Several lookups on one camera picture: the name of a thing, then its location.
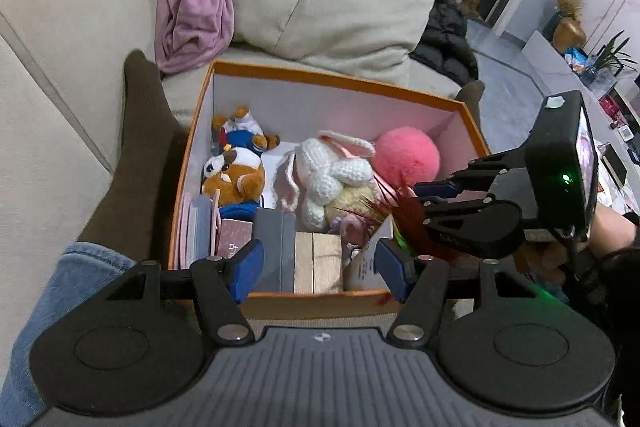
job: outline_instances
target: screen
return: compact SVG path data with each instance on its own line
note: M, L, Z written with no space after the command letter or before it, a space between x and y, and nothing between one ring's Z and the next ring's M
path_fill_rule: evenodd
M575 148L578 152L578 162L580 162L580 174L584 186L584 205L589 203L591 193L591 179L593 178L593 162L595 160L593 151L593 141L587 126L587 117L584 109L580 109L580 122L578 124L578 137L575 141Z

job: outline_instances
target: plush toy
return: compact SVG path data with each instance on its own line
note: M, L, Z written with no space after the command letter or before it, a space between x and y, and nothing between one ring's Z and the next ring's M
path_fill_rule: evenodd
M371 165L394 188L432 182L440 170L440 153L423 131L399 127L376 140Z
M354 157L346 158L341 149ZM298 179L306 188L302 222L312 232L324 232L329 225L324 206L341 194L344 185L373 186L373 170L365 158L374 154L370 142L332 131L321 131L318 137L303 141L287 159L286 179L292 196L289 200L282 198L283 210L295 212L298 207L300 188L293 178L295 161Z
M244 147L261 156L280 143L275 134L265 136L260 124L251 116L249 108L242 105L236 108L233 120L222 115L216 116L212 127L219 135L221 154L231 147Z
M264 190L264 166L260 157L249 149L233 147L213 156L203 169L202 193L213 196L220 189L219 205L258 201Z
M335 200L324 206L331 231L339 233L351 248L364 247L370 234L361 216L372 215L372 210L365 202L377 199L377 193L369 185L346 186Z

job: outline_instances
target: leg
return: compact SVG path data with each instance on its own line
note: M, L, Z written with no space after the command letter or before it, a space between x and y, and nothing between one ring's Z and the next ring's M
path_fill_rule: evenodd
M113 182L78 241L133 259L166 262L186 133L172 115L158 68L139 50L124 63L122 153Z

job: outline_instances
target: gray floor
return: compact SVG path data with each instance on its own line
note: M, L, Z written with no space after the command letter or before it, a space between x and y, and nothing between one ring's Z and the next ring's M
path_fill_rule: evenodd
M467 40L486 84L480 120L487 145L494 153L519 147L549 93L516 44L473 21L468 24Z

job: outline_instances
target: cardboard box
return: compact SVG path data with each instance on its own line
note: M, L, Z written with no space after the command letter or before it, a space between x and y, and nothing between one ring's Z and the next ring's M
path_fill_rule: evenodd
M420 128L440 150L440 178L489 154L462 102L347 76L214 62L204 78L180 172L169 266L178 247L182 196L200 191L202 166L212 145L212 117L231 115L238 105L249 106L265 133L280 135L280 145L262 156L262 196L270 208L276 207L273 183L286 154L323 129L375 140L399 126ZM392 313L399 306L388 291L374 289L329 295L252 293L241 308L249 318L311 319Z

